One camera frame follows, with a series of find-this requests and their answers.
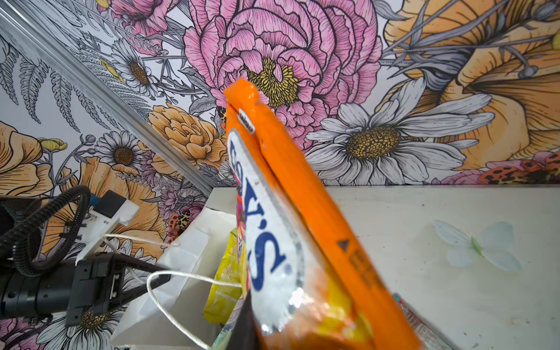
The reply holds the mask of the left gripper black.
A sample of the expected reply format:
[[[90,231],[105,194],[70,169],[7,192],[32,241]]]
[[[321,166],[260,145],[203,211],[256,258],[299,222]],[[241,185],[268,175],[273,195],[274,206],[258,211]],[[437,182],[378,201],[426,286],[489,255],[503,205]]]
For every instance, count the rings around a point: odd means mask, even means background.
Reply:
[[[170,281],[158,275],[163,268],[153,260],[115,253],[93,258],[63,260],[41,276],[25,276],[14,267],[1,268],[1,319],[40,321],[65,312],[66,326],[77,326],[87,313],[107,314]]]

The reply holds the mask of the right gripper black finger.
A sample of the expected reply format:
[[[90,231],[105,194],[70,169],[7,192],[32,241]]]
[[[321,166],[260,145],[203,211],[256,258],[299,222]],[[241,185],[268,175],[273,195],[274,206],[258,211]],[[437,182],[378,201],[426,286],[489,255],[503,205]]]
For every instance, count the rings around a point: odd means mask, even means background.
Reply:
[[[245,298],[226,350],[258,350],[258,335],[251,301],[251,297]]]

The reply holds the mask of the yellow corn chips packet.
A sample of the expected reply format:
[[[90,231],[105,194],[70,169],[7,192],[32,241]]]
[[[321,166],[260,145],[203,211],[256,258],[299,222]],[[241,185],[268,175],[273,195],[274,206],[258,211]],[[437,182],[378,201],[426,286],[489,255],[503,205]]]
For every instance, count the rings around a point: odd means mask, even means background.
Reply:
[[[230,232],[225,253],[214,277],[215,280],[242,283],[240,262],[244,239],[244,229],[235,228]],[[204,307],[204,318],[211,324],[224,325],[233,313],[234,307],[241,296],[241,287],[213,284]]]

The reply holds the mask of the floral paper gift bag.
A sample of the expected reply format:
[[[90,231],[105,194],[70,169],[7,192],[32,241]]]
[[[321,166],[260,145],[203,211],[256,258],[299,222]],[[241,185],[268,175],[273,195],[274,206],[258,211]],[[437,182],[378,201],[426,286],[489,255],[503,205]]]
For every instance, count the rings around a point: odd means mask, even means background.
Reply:
[[[110,344],[135,349],[197,349],[198,345],[168,320],[165,314],[170,313],[187,331],[211,346],[220,328],[203,316],[211,283],[199,277],[212,278],[217,273],[235,227],[234,214],[203,208],[178,238],[178,245],[169,248],[157,262],[166,271],[191,276],[172,276],[153,290],[153,298],[144,294],[132,301]]]

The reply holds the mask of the orange fruit Fox's packet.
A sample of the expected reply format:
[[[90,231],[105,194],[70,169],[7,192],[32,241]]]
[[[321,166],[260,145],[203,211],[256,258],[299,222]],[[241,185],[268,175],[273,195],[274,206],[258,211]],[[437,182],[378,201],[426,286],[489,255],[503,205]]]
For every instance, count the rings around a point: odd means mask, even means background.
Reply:
[[[303,153],[258,89],[225,90],[243,283],[261,349],[422,349]]]

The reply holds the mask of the teal Fox's candy packet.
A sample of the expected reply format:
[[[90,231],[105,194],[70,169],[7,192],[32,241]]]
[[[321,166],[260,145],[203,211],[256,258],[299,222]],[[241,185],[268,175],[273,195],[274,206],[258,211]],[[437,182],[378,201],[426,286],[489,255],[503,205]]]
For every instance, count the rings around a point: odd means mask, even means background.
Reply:
[[[411,306],[401,295],[392,295],[395,303],[403,311],[407,322],[413,328],[415,334],[427,350],[454,350],[457,349],[445,335],[442,334],[433,324],[422,317],[420,313]]]

